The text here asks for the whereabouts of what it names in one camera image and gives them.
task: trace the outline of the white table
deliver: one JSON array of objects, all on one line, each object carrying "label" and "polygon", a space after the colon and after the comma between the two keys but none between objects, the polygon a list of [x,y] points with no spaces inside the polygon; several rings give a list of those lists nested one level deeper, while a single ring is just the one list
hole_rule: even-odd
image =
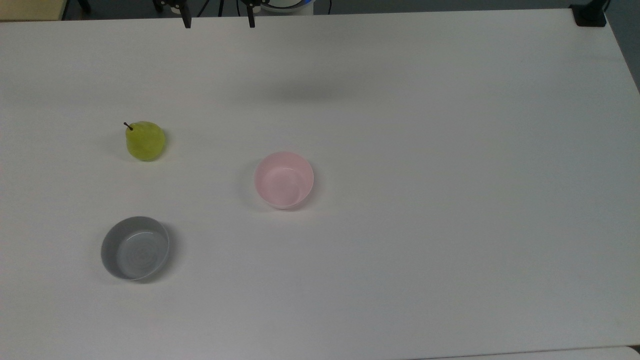
[{"label": "white table", "polygon": [[[0,24],[0,357],[389,360],[640,343],[640,96],[570,10]],[[166,154],[140,163],[123,121]],[[316,171],[277,211],[252,174]],[[100,243],[146,215],[166,272]]]},{"label": "white table", "polygon": [[640,360],[629,347],[588,348],[578,350],[526,352],[466,357],[466,360]]}]

